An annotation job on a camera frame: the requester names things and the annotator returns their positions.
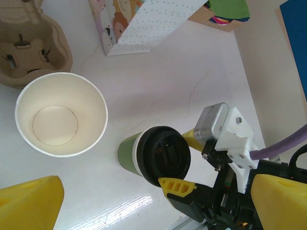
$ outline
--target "white bracket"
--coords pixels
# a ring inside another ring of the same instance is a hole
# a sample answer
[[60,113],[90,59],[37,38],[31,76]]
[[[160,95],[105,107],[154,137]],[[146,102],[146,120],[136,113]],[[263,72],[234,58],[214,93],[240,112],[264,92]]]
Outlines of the white bracket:
[[233,161],[229,165],[236,173],[240,193],[245,193],[250,169],[256,169],[259,163],[259,160],[254,161],[249,155],[250,151],[258,150],[252,141],[254,134],[238,109],[231,108],[215,145],[216,151],[227,151]]

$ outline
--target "green cup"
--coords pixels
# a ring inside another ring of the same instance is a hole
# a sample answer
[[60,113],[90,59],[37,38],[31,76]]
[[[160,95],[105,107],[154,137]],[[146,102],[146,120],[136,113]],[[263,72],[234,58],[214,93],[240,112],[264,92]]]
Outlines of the green cup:
[[184,179],[191,162],[187,142],[167,126],[152,126],[124,139],[117,155],[124,169],[158,187],[160,177]]

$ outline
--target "cardboard box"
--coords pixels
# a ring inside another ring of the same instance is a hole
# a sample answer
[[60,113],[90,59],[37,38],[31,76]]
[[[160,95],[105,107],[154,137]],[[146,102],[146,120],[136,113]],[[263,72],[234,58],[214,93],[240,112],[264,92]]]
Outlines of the cardboard box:
[[219,29],[219,30],[223,30],[226,32],[231,32],[234,29],[240,27],[244,23],[244,22],[240,22],[237,20],[233,20],[231,23],[227,25],[218,25],[218,24],[215,24],[209,21],[209,19],[211,19],[213,16],[214,16],[214,12],[202,6],[192,16],[189,17],[189,20],[196,22],[196,23],[203,24],[203,25],[207,25],[207,26]]

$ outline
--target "table surface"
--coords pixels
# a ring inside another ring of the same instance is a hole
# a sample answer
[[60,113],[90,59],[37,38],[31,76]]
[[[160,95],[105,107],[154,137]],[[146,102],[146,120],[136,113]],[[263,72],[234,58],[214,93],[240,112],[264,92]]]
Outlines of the table surface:
[[[44,13],[62,27],[69,42],[71,72],[89,79],[105,97],[109,122],[91,150],[53,158],[19,136],[14,106],[20,90],[0,85],[0,188],[58,175],[65,198],[56,230],[163,230],[183,218],[162,190],[119,165],[120,142],[152,125],[183,133],[204,107],[237,107],[264,142],[233,33],[185,22],[150,53],[105,57],[88,2],[45,0]],[[186,180],[213,186],[216,172],[192,150]]]

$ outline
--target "paper cup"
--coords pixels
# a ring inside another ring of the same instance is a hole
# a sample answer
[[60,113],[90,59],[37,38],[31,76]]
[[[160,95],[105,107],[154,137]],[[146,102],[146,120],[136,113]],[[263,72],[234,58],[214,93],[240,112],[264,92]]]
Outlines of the paper cup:
[[185,178],[191,155],[187,142],[176,130],[153,126],[123,140],[118,161],[124,169],[161,187],[160,177]]
[[147,128],[143,132],[126,138],[121,142],[117,151],[117,157],[120,165],[124,169],[136,175],[143,176],[137,162],[137,146],[144,133],[153,127],[157,126]]
[[73,73],[51,73],[32,81],[15,108],[22,138],[53,157],[71,157],[92,148],[105,132],[107,119],[100,91]]

